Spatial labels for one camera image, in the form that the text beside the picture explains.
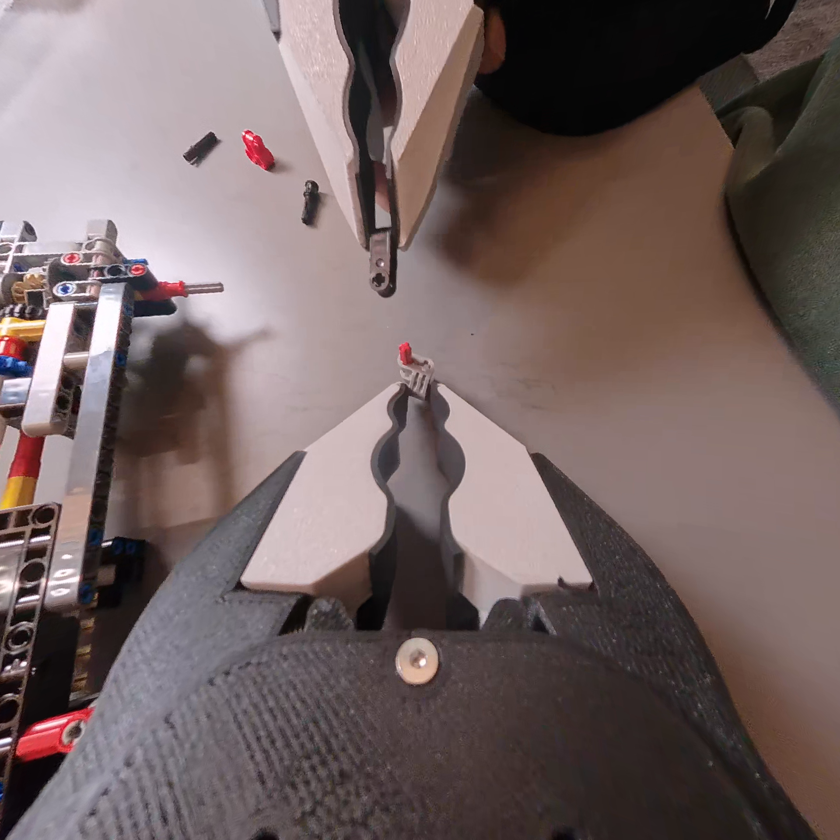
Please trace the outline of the red toy bush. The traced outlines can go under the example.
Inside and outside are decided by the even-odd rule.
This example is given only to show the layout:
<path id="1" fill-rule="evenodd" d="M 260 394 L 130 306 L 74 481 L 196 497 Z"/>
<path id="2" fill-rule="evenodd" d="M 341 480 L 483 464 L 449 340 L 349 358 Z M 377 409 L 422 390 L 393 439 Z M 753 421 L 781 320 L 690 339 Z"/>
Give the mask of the red toy bush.
<path id="1" fill-rule="evenodd" d="M 241 139 L 248 159 L 265 172 L 271 172 L 276 166 L 273 153 L 267 148 L 262 138 L 251 130 L 244 130 Z"/>

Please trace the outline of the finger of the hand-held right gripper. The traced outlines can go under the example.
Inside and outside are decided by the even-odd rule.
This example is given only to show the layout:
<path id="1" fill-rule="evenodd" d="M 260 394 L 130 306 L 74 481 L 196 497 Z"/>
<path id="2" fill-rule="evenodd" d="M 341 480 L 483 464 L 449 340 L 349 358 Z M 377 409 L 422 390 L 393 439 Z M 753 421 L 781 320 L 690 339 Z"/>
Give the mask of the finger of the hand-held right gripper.
<path id="1" fill-rule="evenodd" d="M 359 141 L 350 121 L 354 59 L 338 1 L 279 1 L 279 50 L 329 179 L 359 244 L 369 248 L 359 175 Z"/>
<path id="2" fill-rule="evenodd" d="M 397 247 L 409 248 L 451 151 L 484 47 L 484 15 L 472 1 L 403 5 L 390 57 L 396 105 L 385 144 Z"/>

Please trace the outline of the black toy beam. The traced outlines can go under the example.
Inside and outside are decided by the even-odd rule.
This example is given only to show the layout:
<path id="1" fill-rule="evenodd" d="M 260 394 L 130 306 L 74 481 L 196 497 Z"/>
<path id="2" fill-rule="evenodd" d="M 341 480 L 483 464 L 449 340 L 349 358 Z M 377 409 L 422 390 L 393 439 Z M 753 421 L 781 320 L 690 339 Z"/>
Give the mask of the black toy beam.
<path id="1" fill-rule="evenodd" d="M 369 236 L 369 284 L 381 298 L 389 298 L 396 292 L 399 239 L 398 223 L 377 228 Z"/>

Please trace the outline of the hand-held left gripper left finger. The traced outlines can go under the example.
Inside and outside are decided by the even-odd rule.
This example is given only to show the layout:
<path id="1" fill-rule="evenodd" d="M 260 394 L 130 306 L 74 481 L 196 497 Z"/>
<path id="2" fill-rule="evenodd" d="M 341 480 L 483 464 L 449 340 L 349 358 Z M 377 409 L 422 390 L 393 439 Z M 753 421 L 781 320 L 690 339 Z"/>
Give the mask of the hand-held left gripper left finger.
<path id="1" fill-rule="evenodd" d="M 244 588 L 332 598 L 356 617 L 374 593 L 371 558 L 393 531 L 387 482 L 407 397 L 405 385 L 387 386 L 302 452 L 239 579 Z"/>

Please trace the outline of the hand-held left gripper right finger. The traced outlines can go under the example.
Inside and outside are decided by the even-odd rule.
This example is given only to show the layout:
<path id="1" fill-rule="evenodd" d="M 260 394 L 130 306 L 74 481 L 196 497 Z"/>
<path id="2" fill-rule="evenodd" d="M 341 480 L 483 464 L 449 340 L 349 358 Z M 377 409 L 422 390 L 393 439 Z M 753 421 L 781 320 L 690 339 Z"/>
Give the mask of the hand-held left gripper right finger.
<path id="1" fill-rule="evenodd" d="M 433 385 L 430 407 L 448 483 L 442 541 L 479 620 L 503 600 L 590 590 L 592 573 L 526 446 L 446 385 Z"/>

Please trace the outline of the toy car chassis model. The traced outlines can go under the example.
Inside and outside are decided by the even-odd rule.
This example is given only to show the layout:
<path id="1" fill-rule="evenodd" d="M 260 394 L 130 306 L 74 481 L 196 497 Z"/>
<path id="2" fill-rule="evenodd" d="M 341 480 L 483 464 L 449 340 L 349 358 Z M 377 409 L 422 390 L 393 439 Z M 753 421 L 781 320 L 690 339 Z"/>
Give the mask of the toy car chassis model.
<path id="1" fill-rule="evenodd" d="M 170 316 L 176 300 L 224 290 L 167 282 L 118 247 L 113 221 L 81 240 L 40 243 L 29 222 L 2 222 L 2 436 L 17 432 L 2 477 L 2 792 L 13 762 L 68 753 L 89 712 L 35 708 L 40 625 L 78 625 L 105 584 L 106 520 L 135 318 Z"/>

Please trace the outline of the grey toy connector red pin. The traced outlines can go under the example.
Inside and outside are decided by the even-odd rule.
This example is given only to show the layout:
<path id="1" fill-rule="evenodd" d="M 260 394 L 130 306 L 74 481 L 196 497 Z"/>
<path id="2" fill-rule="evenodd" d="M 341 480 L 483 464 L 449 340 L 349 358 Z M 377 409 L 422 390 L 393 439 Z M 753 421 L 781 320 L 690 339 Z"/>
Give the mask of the grey toy connector red pin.
<path id="1" fill-rule="evenodd" d="M 434 362 L 417 354 L 409 342 L 399 345 L 397 365 L 402 383 L 411 396 L 426 401 L 434 381 Z"/>

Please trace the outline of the person's right hand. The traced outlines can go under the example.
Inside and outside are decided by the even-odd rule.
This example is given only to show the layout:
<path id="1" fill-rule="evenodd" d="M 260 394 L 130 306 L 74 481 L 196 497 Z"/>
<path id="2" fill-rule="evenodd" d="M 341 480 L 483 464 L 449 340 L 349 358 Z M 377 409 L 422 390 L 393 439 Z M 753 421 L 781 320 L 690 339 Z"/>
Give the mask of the person's right hand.
<path id="1" fill-rule="evenodd" d="M 488 76 L 498 71 L 507 53 L 507 33 L 498 9 L 486 10 L 484 14 L 483 48 L 479 61 L 478 75 Z"/>

